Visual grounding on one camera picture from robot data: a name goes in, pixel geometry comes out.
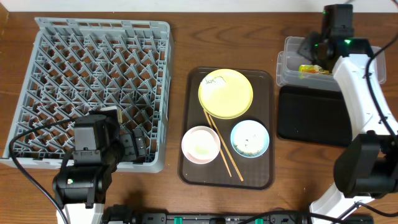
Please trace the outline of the green yellow snack wrapper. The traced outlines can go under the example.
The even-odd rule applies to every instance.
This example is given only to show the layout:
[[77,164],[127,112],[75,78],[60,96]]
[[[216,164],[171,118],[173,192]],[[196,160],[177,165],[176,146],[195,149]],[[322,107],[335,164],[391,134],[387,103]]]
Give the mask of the green yellow snack wrapper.
[[310,74],[329,75],[328,70],[324,70],[319,65],[301,65],[299,66],[299,77],[301,79],[308,77]]

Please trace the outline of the wooden chopstick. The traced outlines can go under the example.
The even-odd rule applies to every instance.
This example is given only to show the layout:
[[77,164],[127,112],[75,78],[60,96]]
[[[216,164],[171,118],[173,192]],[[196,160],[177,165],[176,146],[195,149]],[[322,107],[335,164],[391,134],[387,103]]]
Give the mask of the wooden chopstick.
[[243,181],[244,181],[243,176],[242,176],[242,174],[241,174],[241,172],[240,172],[238,166],[236,165],[236,163],[235,163],[235,161],[234,161],[234,159],[233,159],[233,157],[232,157],[232,155],[231,155],[231,153],[230,153],[230,151],[229,151],[229,149],[228,149],[228,147],[227,147],[227,145],[226,145],[226,142],[225,142],[224,139],[223,139],[223,136],[222,136],[221,132],[219,131],[219,129],[218,129],[216,123],[214,122],[214,120],[213,120],[213,118],[211,117],[210,114],[208,114],[208,117],[209,117],[209,119],[210,119],[210,122],[212,123],[212,125],[213,125],[214,128],[216,129],[216,132],[217,132],[217,134],[218,134],[218,136],[219,136],[219,138],[220,138],[220,140],[221,140],[221,143],[222,143],[222,145],[224,146],[225,151],[226,151],[226,153],[227,153],[227,155],[228,155],[228,157],[229,157],[229,159],[230,159],[230,161],[231,161],[231,163],[232,163],[232,165],[233,165],[233,167],[234,167],[234,169],[235,169],[235,171],[236,171],[236,173],[237,173],[239,179],[241,180],[241,182],[243,182]]
[[[218,137],[219,137],[219,139],[220,139],[220,141],[221,141],[221,140],[222,140],[222,137],[221,137],[219,131],[217,130],[216,124],[215,124],[214,121],[212,120],[211,116],[206,112],[206,110],[203,110],[203,112],[204,112],[204,115],[205,115],[205,117],[206,117],[206,120],[207,120],[207,122],[208,122],[210,128],[212,128],[212,129],[216,132],[216,134],[218,135]],[[228,163],[227,163],[227,161],[226,161],[226,158],[225,158],[225,155],[224,155],[224,153],[223,153],[222,147],[220,148],[220,154],[221,154],[221,158],[223,159],[223,162],[224,162],[224,165],[225,165],[225,167],[226,167],[226,170],[228,171],[229,176],[232,177],[231,171],[230,171],[229,165],[228,165]]]

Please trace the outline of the light blue bowl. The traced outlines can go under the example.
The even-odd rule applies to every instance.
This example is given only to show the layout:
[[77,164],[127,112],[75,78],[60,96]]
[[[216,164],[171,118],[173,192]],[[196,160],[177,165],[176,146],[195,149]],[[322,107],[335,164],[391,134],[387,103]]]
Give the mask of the light blue bowl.
[[234,126],[230,141],[239,155],[256,158],[268,150],[271,138],[268,130],[260,122],[244,120]]

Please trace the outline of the white napkin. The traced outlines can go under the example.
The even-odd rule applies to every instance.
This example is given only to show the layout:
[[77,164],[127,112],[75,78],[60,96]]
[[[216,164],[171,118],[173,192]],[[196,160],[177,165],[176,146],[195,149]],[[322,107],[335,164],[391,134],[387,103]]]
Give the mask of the white napkin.
[[221,88],[226,85],[226,81],[224,80],[223,77],[218,76],[218,77],[205,77],[202,81],[201,84],[203,87],[214,87],[214,88]]

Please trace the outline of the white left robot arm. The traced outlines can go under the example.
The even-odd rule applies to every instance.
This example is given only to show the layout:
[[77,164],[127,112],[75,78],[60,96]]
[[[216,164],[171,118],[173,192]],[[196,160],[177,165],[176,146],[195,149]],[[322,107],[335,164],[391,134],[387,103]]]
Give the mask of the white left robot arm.
[[121,134],[118,119],[91,114],[75,120],[75,148],[65,155],[54,177],[58,220],[66,223],[137,223],[127,205],[106,208],[106,192],[112,174],[125,158],[136,159],[146,152],[144,134],[135,129]]

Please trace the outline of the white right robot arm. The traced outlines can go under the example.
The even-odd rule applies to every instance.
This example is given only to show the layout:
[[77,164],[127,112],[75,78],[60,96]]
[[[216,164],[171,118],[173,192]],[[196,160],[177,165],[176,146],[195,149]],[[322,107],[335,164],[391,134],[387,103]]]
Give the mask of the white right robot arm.
[[324,7],[322,31],[310,33],[298,54],[328,70],[337,82],[353,140],[335,161],[334,183],[310,204],[309,223],[346,223],[358,207],[397,192],[397,120],[374,68],[368,39],[355,38],[353,7]]

